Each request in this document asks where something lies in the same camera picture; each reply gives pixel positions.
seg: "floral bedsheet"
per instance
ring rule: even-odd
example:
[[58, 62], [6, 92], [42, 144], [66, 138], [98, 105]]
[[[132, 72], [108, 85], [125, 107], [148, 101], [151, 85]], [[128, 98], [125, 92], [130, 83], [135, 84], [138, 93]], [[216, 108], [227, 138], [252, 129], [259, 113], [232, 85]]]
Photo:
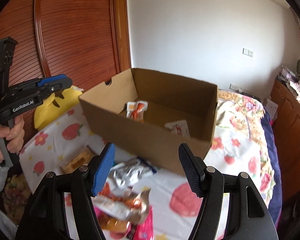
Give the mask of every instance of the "floral bedsheet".
[[[266, 137], [260, 121], [264, 116], [263, 106], [250, 97], [223, 90], [219, 91], [218, 98], [216, 126], [241, 133], [258, 145], [261, 165], [259, 191], [266, 205], [269, 206], [275, 181]], [[249, 162], [249, 170], [253, 169], [254, 164], [251, 161]]]
[[[220, 172], [238, 175], [247, 172], [266, 202], [271, 198], [273, 171], [267, 154], [265, 136], [260, 124], [263, 107], [251, 98], [230, 92], [219, 92], [217, 125], [212, 147], [205, 163]], [[60, 166], [89, 145], [100, 153], [106, 141], [89, 129], [80, 105], [45, 127], [20, 152], [20, 163], [32, 192], [44, 174], [55, 171], [61, 174]], [[115, 162], [126, 161], [133, 156], [117, 148]], [[149, 201], [153, 206], [155, 240], [188, 239], [195, 223], [201, 199], [191, 192], [186, 177], [165, 169], [140, 180], [133, 190], [151, 189]], [[66, 214], [73, 239], [78, 239], [75, 228], [71, 195], [65, 195]], [[216, 240], [222, 239], [226, 227], [229, 194], [224, 194]], [[106, 239], [124, 239], [104, 231]]]

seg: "wall socket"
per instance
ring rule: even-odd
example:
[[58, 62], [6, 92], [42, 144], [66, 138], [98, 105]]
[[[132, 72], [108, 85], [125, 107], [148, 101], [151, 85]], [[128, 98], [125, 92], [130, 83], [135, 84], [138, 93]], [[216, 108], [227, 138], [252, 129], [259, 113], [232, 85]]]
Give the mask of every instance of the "wall socket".
[[247, 55], [249, 57], [253, 57], [253, 51], [248, 50], [248, 49], [243, 49], [243, 54]]
[[244, 92], [244, 93], [252, 95], [252, 92], [250, 90], [247, 90], [245, 88], [242, 88], [240, 86], [236, 86], [236, 85], [233, 85], [233, 84], [230, 84], [230, 89], [233, 90], [233, 91]]

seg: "cardboard box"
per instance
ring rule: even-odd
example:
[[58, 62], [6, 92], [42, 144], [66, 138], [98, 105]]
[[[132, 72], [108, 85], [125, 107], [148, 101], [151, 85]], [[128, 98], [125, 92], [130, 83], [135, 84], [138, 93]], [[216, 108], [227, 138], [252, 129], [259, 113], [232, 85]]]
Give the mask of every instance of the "cardboard box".
[[268, 98], [264, 101], [263, 105], [264, 108], [268, 111], [271, 119], [273, 120], [275, 117], [275, 113], [277, 112], [278, 105]]
[[[183, 76], [133, 68], [80, 96], [91, 130], [134, 155], [184, 175], [178, 147], [187, 143], [204, 158], [216, 123], [217, 85]], [[144, 122], [126, 118], [124, 105], [147, 101]], [[191, 138], [174, 135], [164, 125], [185, 119]]]

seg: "snack package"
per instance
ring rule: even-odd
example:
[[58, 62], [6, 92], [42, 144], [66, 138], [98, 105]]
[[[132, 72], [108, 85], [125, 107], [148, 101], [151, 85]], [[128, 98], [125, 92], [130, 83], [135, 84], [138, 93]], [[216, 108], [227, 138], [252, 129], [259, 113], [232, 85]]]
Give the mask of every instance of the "snack package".
[[132, 225], [131, 231], [127, 234], [130, 240], [153, 240], [153, 215], [152, 206], [150, 206], [149, 214], [143, 224]]
[[181, 135], [183, 137], [190, 137], [188, 124], [186, 120], [168, 122], [164, 125], [164, 127], [170, 130], [173, 134]]
[[148, 102], [137, 101], [127, 103], [127, 118], [143, 122], [143, 112], [148, 108]]
[[109, 230], [114, 233], [127, 233], [130, 222], [118, 220], [103, 212], [98, 216], [101, 229]]
[[88, 165], [91, 161], [92, 157], [95, 154], [92, 153], [93, 151], [89, 148], [89, 146], [85, 147], [79, 155], [74, 157], [72, 160], [69, 160], [65, 165], [61, 166], [61, 170], [64, 174], [72, 173], [81, 165]]
[[116, 182], [120, 189], [132, 187], [142, 177], [157, 173], [156, 169], [144, 159], [137, 157], [112, 167], [108, 178]]
[[99, 194], [92, 198], [93, 205], [107, 215], [118, 220], [130, 221], [133, 224], [142, 224], [149, 213], [149, 192], [140, 194], [130, 188], [118, 189], [109, 178]]

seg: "screw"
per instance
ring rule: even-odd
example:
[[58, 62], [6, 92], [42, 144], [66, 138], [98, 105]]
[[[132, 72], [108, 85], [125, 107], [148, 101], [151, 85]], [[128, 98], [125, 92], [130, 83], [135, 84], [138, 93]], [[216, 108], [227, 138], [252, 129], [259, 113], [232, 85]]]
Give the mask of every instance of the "screw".
[[210, 173], [214, 173], [216, 171], [216, 169], [212, 166], [208, 166], [207, 167], [207, 172], [210, 172]]
[[47, 178], [52, 178], [54, 175], [53, 171], [49, 171], [47, 174], [46, 174], [46, 177]]
[[241, 172], [240, 176], [243, 177], [244, 179], [249, 178], [249, 175], [246, 172]]
[[84, 172], [84, 171], [87, 171], [87, 170], [88, 170], [88, 166], [87, 165], [82, 165], [79, 168], [79, 171], [81, 171], [81, 172]]

